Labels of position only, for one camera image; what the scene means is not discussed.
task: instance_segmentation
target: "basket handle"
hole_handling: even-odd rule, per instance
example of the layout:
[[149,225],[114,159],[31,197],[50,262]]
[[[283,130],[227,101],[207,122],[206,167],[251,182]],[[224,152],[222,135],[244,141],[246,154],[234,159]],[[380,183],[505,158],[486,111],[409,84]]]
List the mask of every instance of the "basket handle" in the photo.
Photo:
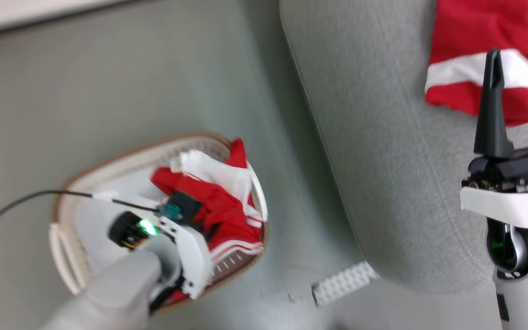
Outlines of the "basket handle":
[[54,264],[56,265],[56,269],[58,269],[60,277],[72,294],[78,294],[81,291],[81,288],[75,278],[75,268],[71,266],[71,263],[67,260],[67,257],[65,257],[66,251],[69,247],[64,246],[66,242],[61,238],[61,231],[59,230],[57,223],[50,224],[48,239],[50,240],[52,259],[54,259]]
[[256,198],[258,199],[258,203],[260,204],[260,209],[262,209],[262,220],[268,221],[268,206],[266,205],[266,197],[264,197],[264,190],[262,190],[260,180],[258,180],[258,176],[256,175],[254,169],[252,169],[252,165],[250,165],[250,163],[247,164],[247,168],[250,170],[250,178],[252,178],[252,184],[254,191],[256,192]]

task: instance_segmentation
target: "red and white cloth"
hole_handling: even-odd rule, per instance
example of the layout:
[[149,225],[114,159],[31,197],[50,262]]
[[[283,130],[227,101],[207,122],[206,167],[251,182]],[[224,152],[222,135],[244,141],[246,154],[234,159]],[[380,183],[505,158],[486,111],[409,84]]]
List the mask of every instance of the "red and white cloth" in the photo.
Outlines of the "red and white cloth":
[[477,116],[491,48],[501,50],[506,123],[527,123],[528,0],[438,0],[425,100]]
[[264,220],[253,206],[252,180],[242,140],[232,142],[225,163],[191,150],[182,153],[170,168],[157,169],[151,181],[167,195],[180,190],[203,203],[194,220],[203,223],[204,232],[218,226],[208,242],[213,263],[235,251],[258,254],[264,250],[260,239]]

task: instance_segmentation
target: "gray robot arm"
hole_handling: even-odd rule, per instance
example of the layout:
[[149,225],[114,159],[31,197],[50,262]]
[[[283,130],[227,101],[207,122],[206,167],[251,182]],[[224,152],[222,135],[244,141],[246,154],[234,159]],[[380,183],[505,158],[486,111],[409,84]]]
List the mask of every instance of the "gray robot arm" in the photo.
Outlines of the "gray robot arm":
[[150,294],[161,274],[155,253],[135,251],[66,302],[41,330],[144,329],[149,319]]
[[148,236],[127,257],[96,276],[41,330],[140,330],[147,326],[150,306],[162,304],[157,297],[178,288],[179,282],[182,292],[192,299],[199,297],[211,274],[205,238],[164,217],[159,228],[160,234]]

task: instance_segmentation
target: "gray couch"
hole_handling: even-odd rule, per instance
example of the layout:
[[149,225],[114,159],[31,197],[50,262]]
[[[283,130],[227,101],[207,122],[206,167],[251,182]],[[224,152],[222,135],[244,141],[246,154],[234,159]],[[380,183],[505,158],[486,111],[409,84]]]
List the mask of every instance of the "gray couch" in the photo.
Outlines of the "gray couch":
[[[415,290],[492,278],[481,217],[461,212],[476,119],[428,106],[435,0],[283,0],[281,19],[358,244]],[[528,125],[509,130],[528,144]]]

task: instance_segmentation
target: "white stripe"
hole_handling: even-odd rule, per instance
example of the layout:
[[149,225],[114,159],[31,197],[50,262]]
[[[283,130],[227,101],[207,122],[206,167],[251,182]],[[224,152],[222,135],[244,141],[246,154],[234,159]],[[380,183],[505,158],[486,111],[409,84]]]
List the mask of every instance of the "white stripe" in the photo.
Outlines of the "white stripe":
[[224,251],[224,253],[218,257],[217,259],[211,259],[211,262],[214,263],[214,264],[217,264],[219,263],[220,261],[226,259],[227,257],[229,257],[231,255],[231,253],[234,253],[236,251],[241,251],[245,254],[249,254],[249,255],[256,255],[256,254],[260,254],[262,253],[262,251],[264,251],[264,246],[260,246],[260,247],[257,247],[257,248],[253,248],[253,249],[245,249],[243,247],[232,247],[232,248],[229,248],[227,251]]
[[[500,51],[505,88],[528,88],[528,59],[519,50]],[[429,65],[425,92],[433,86],[473,82],[482,86],[486,53],[459,56]]]
[[239,241],[239,240],[229,240],[227,242],[224,242],[224,243],[218,245],[216,248],[214,248],[211,251],[211,257],[212,258],[216,257],[218,254],[222,253],[223,251],[225,251],[226,249],[228,249],[228,248],[230,248],[232,246],[240,246],[240,247],[243,247],[243,248],[246,248],[246,249],[250,250],[250,249],[255,249],[255,248],[262,247],[262,246],[264,246],[264,244],[262,244],[262,242],[248,243],[248,242]]
[[249,204],[247,205],[247,207],[245,207],[243,213],[247,217],[251,217],[254,220],[264,221],[264,219],[262,218],[262,214]]
[[262,228],[262,222],[261,221],[254,220],[254,219],[251,219],[251,218],[246,218],[246,221],[247,221],[247,224],[252,226],[252,227]]

